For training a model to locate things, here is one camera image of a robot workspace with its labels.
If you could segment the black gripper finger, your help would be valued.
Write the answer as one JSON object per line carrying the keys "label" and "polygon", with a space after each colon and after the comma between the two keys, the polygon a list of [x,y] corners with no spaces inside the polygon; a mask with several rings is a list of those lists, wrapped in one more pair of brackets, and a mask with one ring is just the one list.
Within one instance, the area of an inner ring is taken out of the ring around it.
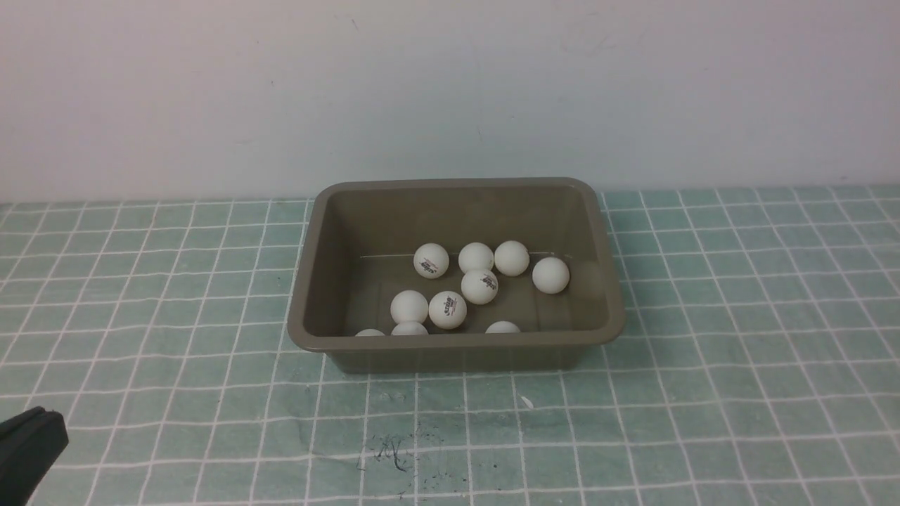
{"label": "black gripper finger", "polygon": [[68,438],[62,413],[34,407],[1,423],[1,504],[26,505]]}

